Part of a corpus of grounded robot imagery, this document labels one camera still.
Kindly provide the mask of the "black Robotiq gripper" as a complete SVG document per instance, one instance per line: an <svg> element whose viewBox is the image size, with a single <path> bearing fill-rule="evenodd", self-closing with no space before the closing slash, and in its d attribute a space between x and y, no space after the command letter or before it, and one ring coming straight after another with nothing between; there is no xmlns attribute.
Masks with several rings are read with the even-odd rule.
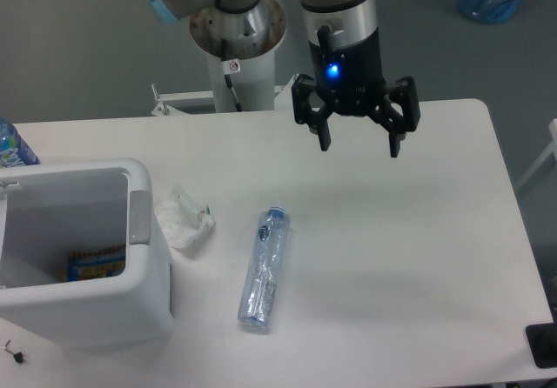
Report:
<svg viewBox="0 0 557 388"><path fill-rule="evenodd" d="M315 71L294 76L291 87L294 120L306 124L319 138L322 151L331 144L327 119L331 114L369 117L388 132L390 156L399 155L406 134L417 130L420 121L419 99L413 77L406 76L388 84L384 81L380 57L379 32L351 45L333 44L330 24L317 30L317 42L310 44ZM310 96L324 101L313 110Z"/></svg>

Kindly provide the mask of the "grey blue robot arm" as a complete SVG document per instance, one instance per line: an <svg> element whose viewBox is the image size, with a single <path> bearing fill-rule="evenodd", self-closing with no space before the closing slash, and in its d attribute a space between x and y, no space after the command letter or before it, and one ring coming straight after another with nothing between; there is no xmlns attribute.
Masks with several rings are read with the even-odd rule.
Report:
<svg viewBox="0 0 557 388"><path fill-rule="evenodd" d="M285 35L285 17L274 0L147 0L158 18L190 19L198 45L218 60L235 111L247 104L237 74L245 62L271 51ZM293 115L319 139L331 143L328 118L368 117L388 134L393 157L420 120L415 82L402 77L389 84L380 60L376 0L299 0L312 57L313 74L292 85Z"/></svg>

